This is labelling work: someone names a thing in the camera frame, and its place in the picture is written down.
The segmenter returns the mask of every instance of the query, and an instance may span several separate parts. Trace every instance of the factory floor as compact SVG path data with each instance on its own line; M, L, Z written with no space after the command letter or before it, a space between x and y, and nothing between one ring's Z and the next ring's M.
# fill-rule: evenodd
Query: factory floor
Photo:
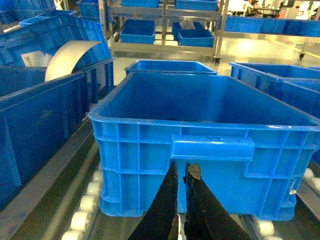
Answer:
M215 66L210 62L204 62L204 64L217 70L219 75L226 76L230 76L230 62L287 64L302 67L320 66L320 40L317 44L309 44L304 58L299 60L302 47L303 44L299 42L225 38L222 42L220 65ZM115 55L115 85L118 85L125 78L125 67L136 60L150 58L148 54L140 55L139 58L121 56L119 53Z

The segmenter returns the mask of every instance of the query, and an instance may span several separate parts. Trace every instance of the blue plastic crate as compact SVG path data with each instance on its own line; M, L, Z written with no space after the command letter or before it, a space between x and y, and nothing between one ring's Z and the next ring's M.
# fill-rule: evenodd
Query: blue plastic crate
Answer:
M160 0L121 0L123 7L157 8Z
M320 79L320 71L292 65L231 62L231 76L281 98L283 81Z
M286 23L286 19L263 18L260 32L262 34L283 34Z
M11 24L13 22L17 21L17 17L15 15L15 12L12 10L0 10L0 21L4 24Z
M155 27L130 27L125 26L120 32L121 42L135 44L154 44L156 38Z
M124 26L129 28L155 28L156 23L153 20L128 19L125 21Z
M319 70L320 71L320 66L310 66L309 68L313 69L313 70Z
M42 21L44 19L47 19L49 18L48 16L35 16L35 17L32 17L32 18L29 18L27 20L24 20L24 21L20 21L19 22L19 25L21 27L25 27L25 26L28 26L28 25L31 25L31 24L34 24L34 23L37 23L39 21Z
M147 211L175 161L178 212L190 162L229 213L289 220L290 192L320 147L319 119L227 76L130 73L88 116L111 216Z
M200 22L194 22L193 23L195 29L205 29L204 26ZM173 35L173 40L178 41L178 31L182 29L180 22L173 22L172 23L172 35Z
M15 10L47 10L55 8L54 0L11 0Z
M36 83L32 75L25 74L26 68L20 73L7 67L0 71L2 79L14 83L10 92L17 89L19 81ZM34 76L43 77L44 73L45 69ZM0 97L0 209L81 124L83 81L84 75L77 73Z
M151 72L172 74L209 74L218 72L198 61L138 60L127 66L125 73Z
M0 35L0 66L25 66L21 54L54 55L72 40L101 41L82 56L76 69L111 58L101 24L63 14Z
M48 11L52 11L55 10L56 8L51 8L51 9L46 9L46 10L17 10L14 9L14 14L16 16L16 18L18 19L18 21L23 21L23 20L27 20L27 19L31 19L33 17L36 17L38 15L44 14Z
M216 0L175 0L174 4L176 9L216 11L218 1Z
M207 29L181 29L178 44L181 46L209 47L214 45L214 36Z
M280 100L320 119L320 81L284 81ZM320 165L320 151L312 159Z
M284 25L283 33L298 36L303 22L303 20L288 19Z
M320 37L320 21L308 20L301 23L299 31L300 36L304 37Z
M54 17L54 16L58 16L58 15L70 15L73 17L77 16L77 11L74 10L50 10L47 11L43 14L40 14L39 17Z
M263 23L263 18L228 16L224 30L226 32L259 34Z

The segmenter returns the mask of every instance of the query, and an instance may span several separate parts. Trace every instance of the stainless steel shelf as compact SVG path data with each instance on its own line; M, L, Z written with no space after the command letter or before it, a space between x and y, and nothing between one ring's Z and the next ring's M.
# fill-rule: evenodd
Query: stainless steel shelf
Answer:
M228 32L228 31L225 31L223 33L223 37L231 38L231 39L253 39L253 40L266 40L266 41L301 42L301 43L319 43L320 42L320 37Z

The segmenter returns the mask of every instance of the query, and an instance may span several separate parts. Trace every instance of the crate handle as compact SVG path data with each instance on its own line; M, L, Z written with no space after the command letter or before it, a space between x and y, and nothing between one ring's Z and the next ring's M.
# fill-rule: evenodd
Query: crate handle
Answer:
M255 142L247 137L173 135L171 159L250 162Z

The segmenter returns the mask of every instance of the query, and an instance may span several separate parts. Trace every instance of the caster wheel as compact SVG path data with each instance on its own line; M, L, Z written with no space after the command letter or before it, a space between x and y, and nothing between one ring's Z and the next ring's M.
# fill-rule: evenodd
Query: caster wheel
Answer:
M221 58L214 58L214 65L219 66L220 65L220 59Z

